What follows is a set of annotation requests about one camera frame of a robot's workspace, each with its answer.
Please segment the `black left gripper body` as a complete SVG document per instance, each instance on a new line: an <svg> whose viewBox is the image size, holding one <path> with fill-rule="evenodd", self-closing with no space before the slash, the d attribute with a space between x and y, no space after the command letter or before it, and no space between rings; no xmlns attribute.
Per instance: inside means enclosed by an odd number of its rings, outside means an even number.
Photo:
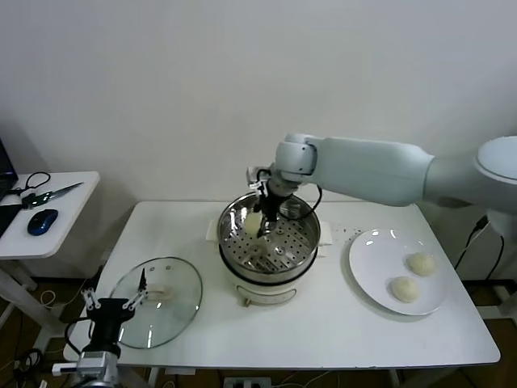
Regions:
<svg viewBox="0 0 517 388"><path fill-rule="evenodd" d="M115 345L119 342L122 325L133 318L127 298L100 298L93 311L93 345Z"/></svg>

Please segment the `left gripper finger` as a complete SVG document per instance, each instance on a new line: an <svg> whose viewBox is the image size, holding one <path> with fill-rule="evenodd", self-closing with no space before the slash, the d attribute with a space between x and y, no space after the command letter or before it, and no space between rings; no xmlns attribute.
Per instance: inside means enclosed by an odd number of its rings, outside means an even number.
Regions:
<svg viewBox="0 0 517 388"><path fill-rule="evenodd" d="M97 310L101 307L99 299L96 296L96 288L99 283L102 270L98 269L97 272L89 279L86 279L82 286L80 294L82 295L85 307L88 310Z"/></svg>
<svg viewBox="0 0 517 388"><path fill-rule="evenodd" d="M137 293L123 304L124 310L135 310L148 296L145 269L141 270Z"/></svg>

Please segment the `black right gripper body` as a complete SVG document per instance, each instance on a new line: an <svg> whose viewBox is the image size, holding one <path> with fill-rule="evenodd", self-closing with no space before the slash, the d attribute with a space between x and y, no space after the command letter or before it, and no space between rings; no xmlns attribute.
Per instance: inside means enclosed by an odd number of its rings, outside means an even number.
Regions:
<svg viewBox="0 0 517 388"><path fill-rule="evenodd" d="M259 207L263 217L267 221L276 221L280 206L285 202L284 196L278 196L272 192L262 191L259 194Z"/></svg>

